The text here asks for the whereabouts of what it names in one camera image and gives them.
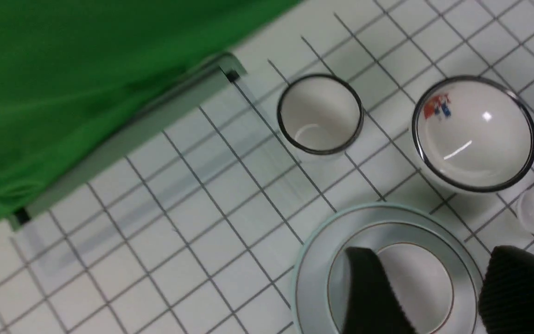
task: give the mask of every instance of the black object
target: black object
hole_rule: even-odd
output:
[[[350,300],[343,334],[416,334],[371,249],[349,247]]]
[[[495,247],[479,296],[488,334],[534,334],[534,255]]]

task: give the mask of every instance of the printed logo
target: printed logo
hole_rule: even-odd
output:
[[[449,103],[451,103],[451,100],[449,99],[448,93],[433,96],[424,106],[424,117],[427,120],[432,117],[432,115],[440,115],[441,110],[446,118],[451,117],[451,110],[448,106]]]

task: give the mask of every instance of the green cloth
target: green cloth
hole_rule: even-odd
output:
[[[297,0],[0,1],[0,218]]]

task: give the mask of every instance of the white plate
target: white plate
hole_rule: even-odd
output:
[[[461,243],[428,214],[399,205],[373,203],[337,213],[304,245],[292,285],[292,316],[298,333],[339,333],[333,319],[343,322],[347,306],[347,292],[341,287],[348,287],[348,264],[343,260],[345,256],[339,256],[346,247],[380,251],[401,243],[419,245],[434,254],[448,273],[454,293],[448,311],[444,307],[432,311],[432,322],[421,322],[411,306],[409,310],[404,308],[407,315],[411,312],[415,318],[413,325],[437,334],[473,333],[476,326],[483,326],[477,320],[481,273]],[[445,303],[442,297],[431,300]]]

